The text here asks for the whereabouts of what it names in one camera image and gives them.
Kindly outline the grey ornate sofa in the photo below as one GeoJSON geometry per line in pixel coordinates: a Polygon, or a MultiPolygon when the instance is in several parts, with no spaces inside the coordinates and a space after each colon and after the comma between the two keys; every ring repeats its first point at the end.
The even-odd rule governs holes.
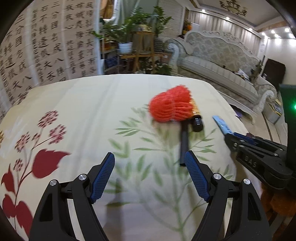
{"type": "Polygon", "coordinates": [[[189,31],[165,40],[164,49],[171,53],[175,75],[206,81],[251,118],[277,97],[276,88],[260,76],[260,59],[231,34],[189,31]]]}

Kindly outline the wooden plant stand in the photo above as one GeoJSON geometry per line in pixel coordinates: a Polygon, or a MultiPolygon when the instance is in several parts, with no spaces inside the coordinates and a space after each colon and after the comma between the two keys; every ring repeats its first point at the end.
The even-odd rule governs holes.
{"type": "Polygon", "coordinates": [[[155,58],[163,57],[163,52],[155,52],[154,51],[154,33],[147,31],[138,31],[135,34],[139,37],[139,44],[135,51],[130,54],[119,54],[119,59],[131,60],[133,59],[133,73],[136,73],[140,70],[139,59],[140,58],[150,58],[152,60],[152,72],[155,73],[155,58]],[[144,51],[142,50],[142,46],[144,44],[144,37],[150,37],[150,50],[144,51]]]}

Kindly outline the potted plant white pot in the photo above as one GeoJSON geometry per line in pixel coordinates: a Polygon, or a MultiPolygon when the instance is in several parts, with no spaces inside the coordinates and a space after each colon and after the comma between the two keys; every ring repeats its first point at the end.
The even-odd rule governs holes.
{"type": "Polygon", "coordinates": [[[119,54],[127,55],[133,52],[132,37],[138,25],[146,24],[151,14],[145,13],[141,7],[136,8],[132,15],[127,17],[122,24],[113,24],[110,21],[104,23],[99,32],[91,31],[91,34],[98,39],[115,41],[118,44],[119,54]]]}

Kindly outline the grey storage box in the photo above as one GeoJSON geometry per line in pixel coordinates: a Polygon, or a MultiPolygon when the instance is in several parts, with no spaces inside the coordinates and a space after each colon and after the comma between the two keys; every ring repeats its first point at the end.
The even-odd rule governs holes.
{"type": "Polygon", "coordinates": [[[275,124],[282,116],[282,106],[276,102],[266,102],[263,113],[268,121],[275,124]]]}

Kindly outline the ceiling chandelier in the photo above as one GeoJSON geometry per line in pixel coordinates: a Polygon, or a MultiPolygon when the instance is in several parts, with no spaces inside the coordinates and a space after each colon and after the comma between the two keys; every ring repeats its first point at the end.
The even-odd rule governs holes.
{"type": "Polygon", "coordinates": [[[246,16],[247,8],[242,7],[236,0],[219,1],[220,7],[238,16],[246,16]]]}

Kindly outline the red foam fruit net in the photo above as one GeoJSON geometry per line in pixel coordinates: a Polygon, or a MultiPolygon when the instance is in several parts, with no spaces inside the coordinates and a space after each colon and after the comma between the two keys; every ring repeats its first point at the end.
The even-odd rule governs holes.
{"type": "Polygon", "coordinates": [[[149,113],[155,121],[184,121],[193,116],[191,92],[184,85],[178,85],[154,96],[149,102],[149,113]]]}

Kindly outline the tall green potted plant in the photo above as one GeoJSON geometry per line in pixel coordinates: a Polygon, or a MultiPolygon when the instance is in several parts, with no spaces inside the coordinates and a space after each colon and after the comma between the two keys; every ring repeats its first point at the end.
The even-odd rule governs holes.
{"type": "Polygon", "coordinates": [[[164,31],[167,23],[172,19],[171,16],[166,16],[161,6],[154,6],[155,20],[155,37],[154,37],[154,51],[160,53],[163,50],[163,41],[159,37],[164,31]]]}

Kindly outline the floral cream tablecloth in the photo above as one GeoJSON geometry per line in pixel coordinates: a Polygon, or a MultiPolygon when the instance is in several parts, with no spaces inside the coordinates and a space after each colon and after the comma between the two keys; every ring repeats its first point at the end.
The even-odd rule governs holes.
{"type": "Polygon", "coordinates": [[[108,152],[115,167],[93,208],[110,240],[190,240],[207,207],[187,169],[179,165],[180,124],[158,123],[148,104],[184,85],[201,112],[204,129],[190,132],[200,162],[226,179],[259,181],[230,156],[217,115],[231,130],[247,129],[210,84],[161,75],[111,75],[37,87],[20,95],[1,122],[1,207],[28,240],[48,183],[74,180],[108,152]]]}

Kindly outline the calligraphy folding screen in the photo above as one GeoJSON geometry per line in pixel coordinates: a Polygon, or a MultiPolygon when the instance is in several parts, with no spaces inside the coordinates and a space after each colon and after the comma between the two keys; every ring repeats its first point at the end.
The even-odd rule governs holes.
{"type": "Polygon", "coordinates": [[[100,1],[33,1],[1,42],[1,117],[29,90],[101,75],[100,1]]]}

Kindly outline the blue white paper packet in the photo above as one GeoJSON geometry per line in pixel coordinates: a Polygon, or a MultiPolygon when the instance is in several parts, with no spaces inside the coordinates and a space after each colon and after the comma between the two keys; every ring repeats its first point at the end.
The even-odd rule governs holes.
{"type": "Polygon", "coordinates": [[[222,134],[227,135],[230,134],[232,135],[233,132],[230,130],[229,126],[226,124],[226,122],[220,118],[217,115],[212,116],[213,120],[215,121],[215,123],[218,125],[218,127],[220,128],[222,134]]]}

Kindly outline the window curtains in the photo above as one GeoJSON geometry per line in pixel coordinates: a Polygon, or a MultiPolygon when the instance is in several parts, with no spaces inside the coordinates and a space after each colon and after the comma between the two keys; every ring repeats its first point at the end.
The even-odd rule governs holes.
{"type": "Polygon", "coordinates": [[[218,31],[229,33],[238,38],[245,47],[247,47],[253,54],[257,55],[261,38],[247,29],[240,27],[228,20],[199,13],[196,11],[189,11],[189,20],[199,25],[201,31],[218,31]]]}

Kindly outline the gold label small bottle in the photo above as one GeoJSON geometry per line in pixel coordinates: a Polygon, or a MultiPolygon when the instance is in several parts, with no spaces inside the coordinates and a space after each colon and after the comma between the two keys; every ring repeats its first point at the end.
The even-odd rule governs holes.
{"type": "Polygon", "coordinates": [[[204,128],[202,116],[197,107],[195,100],[192,98],[190,100],[190,104],[192,105],[192,117],[191,117],[191,125],[194,132],[201,132],[204,128]]]}

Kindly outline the dark cabinet by wall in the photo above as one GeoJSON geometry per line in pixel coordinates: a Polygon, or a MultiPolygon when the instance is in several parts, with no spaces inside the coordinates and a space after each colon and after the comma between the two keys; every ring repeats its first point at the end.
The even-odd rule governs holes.
{"type": "Polygon", "coordinates": [[[268,59],[261,76],[271,83],[276,88],[276,91],[279,92],[280,85],[283,83],[285,71],[286,67],[283,63],[268,59]]]}

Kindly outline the black cylinder tube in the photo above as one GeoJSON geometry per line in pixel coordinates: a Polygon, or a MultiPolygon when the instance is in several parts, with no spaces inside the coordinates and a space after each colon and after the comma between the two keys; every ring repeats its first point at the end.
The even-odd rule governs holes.
{"type": "Polygon", "coordinates": [[[185,154],[189,150],[188,121],[181,121],[180,131],[180,166],[185,166],[185,154]]]}

